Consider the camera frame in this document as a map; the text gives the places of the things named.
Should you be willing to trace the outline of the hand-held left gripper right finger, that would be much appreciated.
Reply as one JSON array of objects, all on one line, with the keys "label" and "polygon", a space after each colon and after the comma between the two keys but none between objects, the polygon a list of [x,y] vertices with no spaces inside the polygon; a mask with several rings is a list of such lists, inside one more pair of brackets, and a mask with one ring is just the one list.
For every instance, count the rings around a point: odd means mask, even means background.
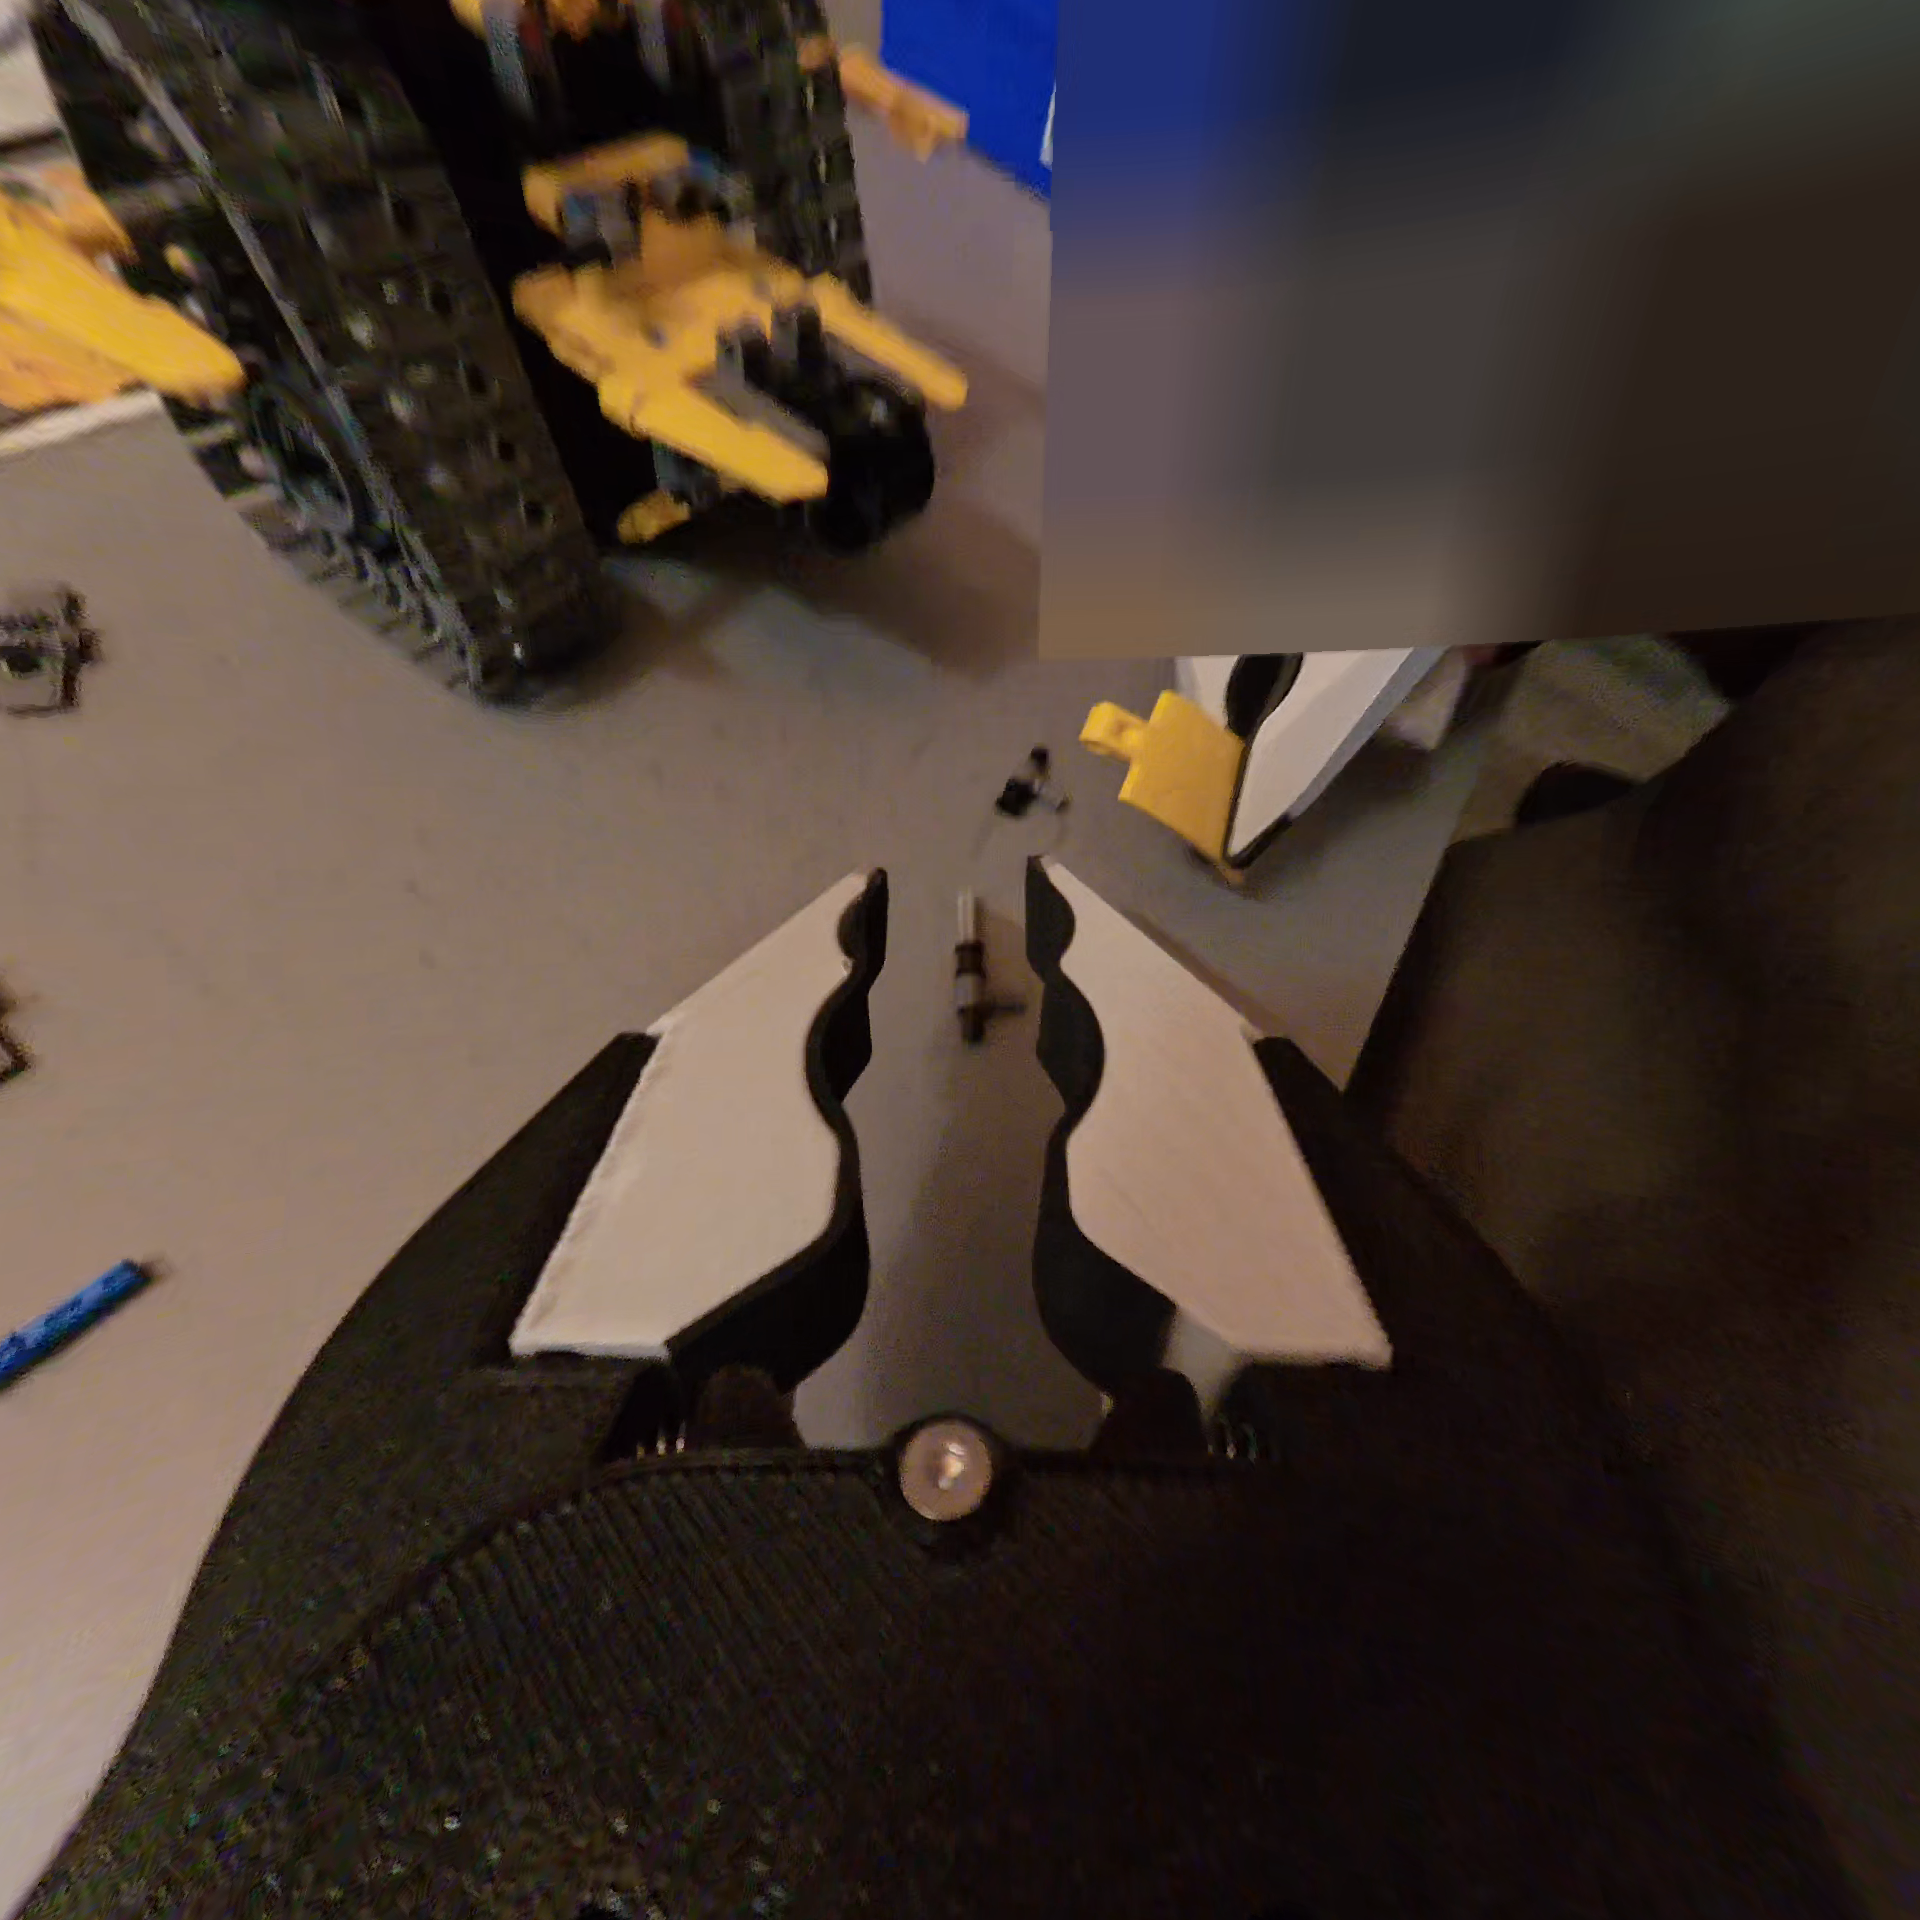
[{"label": "hand-held left gripper right finger", "polygon": [[1258,1026],[1051,854],[1023,867],[1023,954],[1061,1104],[1031,1284],[1070,1366],[1106,1403],[1172,1377],[1203,1417],[1261,1366],[1385,1374]]}]

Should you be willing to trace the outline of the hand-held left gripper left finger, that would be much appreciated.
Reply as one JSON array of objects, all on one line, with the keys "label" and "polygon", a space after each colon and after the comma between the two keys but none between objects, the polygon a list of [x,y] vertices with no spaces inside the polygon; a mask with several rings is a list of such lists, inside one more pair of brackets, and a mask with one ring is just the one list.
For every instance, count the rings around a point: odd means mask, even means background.
[{"label": "hand-held left gripper left finger", "polygon": [[515,1361],[678,1358],[850,1245],[845,1100],[886,885],[837,881],[645,1029],[639,1076],[513,1323]]}]

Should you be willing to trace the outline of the yellow curved toy panel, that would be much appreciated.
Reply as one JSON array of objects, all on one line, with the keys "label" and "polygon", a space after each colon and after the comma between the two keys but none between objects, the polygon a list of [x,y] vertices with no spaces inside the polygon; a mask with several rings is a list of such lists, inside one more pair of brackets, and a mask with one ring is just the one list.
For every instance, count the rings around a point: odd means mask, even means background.
[{"label": "yellow curved toy panel", "polygon": [[1229,867],[1229,827],[1245,744],[1179,690],[1166,688],[1147,714],[1099,701],[1078,741],[1121,761],[1121,804],[1172,833],[1214,870]]}]

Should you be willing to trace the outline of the long grey black axle assembly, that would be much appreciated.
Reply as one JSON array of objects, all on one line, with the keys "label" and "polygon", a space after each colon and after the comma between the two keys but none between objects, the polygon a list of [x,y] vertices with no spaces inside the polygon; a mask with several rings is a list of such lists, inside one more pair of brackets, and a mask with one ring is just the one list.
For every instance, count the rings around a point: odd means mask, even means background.
[{"label": "long grey black axle assembly", "polygon": [[1004,992],[991,973],[987,917],[972,890],[956,897],[950,948],[950,1006],[957,1037],[972,1050],[987,1042],[1001,1019],[1022,1018],[1026,997]]}]

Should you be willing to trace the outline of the dark grey track link piece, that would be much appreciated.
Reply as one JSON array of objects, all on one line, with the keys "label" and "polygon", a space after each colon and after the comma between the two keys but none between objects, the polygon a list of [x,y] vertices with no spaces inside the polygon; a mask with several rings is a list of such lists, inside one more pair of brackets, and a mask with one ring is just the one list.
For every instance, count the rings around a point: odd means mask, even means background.
[{"label": "dark grey track link piece", "polygon": [[84,594],[68,584],[3,593],[3,716],[71,714],[101,650]]}]

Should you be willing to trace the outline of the blue toy pin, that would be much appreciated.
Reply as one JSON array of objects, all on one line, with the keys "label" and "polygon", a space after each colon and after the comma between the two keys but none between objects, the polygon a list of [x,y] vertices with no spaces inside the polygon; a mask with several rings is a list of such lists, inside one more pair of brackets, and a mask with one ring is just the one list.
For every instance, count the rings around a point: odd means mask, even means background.
[{"label": "blue toy pin", "polygon": [[3,1338],[3,1393],[39,1372],[159,1278],[149,1259],[122,1259]]}]

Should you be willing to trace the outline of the blue plastic bin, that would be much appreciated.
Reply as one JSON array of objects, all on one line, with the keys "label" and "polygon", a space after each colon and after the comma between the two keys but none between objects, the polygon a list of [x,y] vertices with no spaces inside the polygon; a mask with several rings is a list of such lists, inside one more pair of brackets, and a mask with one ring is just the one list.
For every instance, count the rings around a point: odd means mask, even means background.
[{"label": "blue plastic bin", "polygon": [[1059,29],[1059,2],[885,2],[879,57],[965,113],[972,154],[1047,201]]}]

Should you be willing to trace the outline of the yellow black toy tracked vehicle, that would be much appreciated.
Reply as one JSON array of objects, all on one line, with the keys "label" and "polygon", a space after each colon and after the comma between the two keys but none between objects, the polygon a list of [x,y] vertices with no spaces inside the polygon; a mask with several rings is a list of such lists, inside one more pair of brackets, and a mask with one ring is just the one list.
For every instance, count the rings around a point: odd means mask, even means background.
[{"label": "yellow black toy tracked vehicle", "polygon": [[39,2],[101,212],[6,300],[162,397],[262,541],[447,683],[612,634],[603,561],[764,520],[862,556],[923,514],[966,376],[874,305],[855,110],[970,117],[804,2]]}]

